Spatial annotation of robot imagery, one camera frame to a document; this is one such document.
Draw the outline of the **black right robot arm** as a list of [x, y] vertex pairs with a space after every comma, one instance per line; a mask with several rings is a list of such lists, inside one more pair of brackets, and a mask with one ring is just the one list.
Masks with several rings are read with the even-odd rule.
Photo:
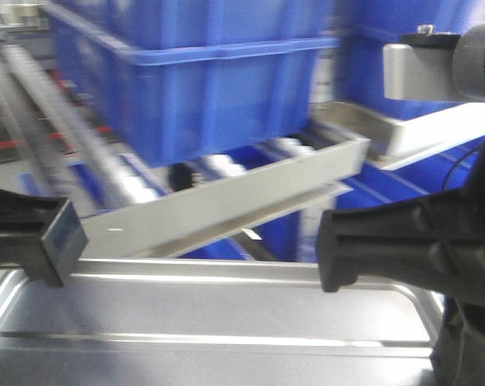
[[[387, 98], [485, 103], [485, 21], [462, 34], [420, 26], [387, 44], [383, 56]], [[485, 385], [485, 140], [460, 188], [325, 211], [316, 253], [328, 293], [369, 275], [442, 294], [434, 379]]]

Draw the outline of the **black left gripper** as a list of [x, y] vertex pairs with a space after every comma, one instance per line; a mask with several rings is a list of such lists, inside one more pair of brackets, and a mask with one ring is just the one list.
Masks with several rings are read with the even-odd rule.
[[22, 269], [33, 281], [62, 287], [87, 243], [70, 199], [0, 189], [0, 269]]

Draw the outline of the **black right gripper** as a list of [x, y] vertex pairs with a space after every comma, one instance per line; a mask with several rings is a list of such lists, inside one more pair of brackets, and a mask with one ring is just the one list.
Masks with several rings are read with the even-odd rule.
[[485, 309], [485, 196], [461, 189], [328, 210], [317, 235], [323, 291], [385, 277]]

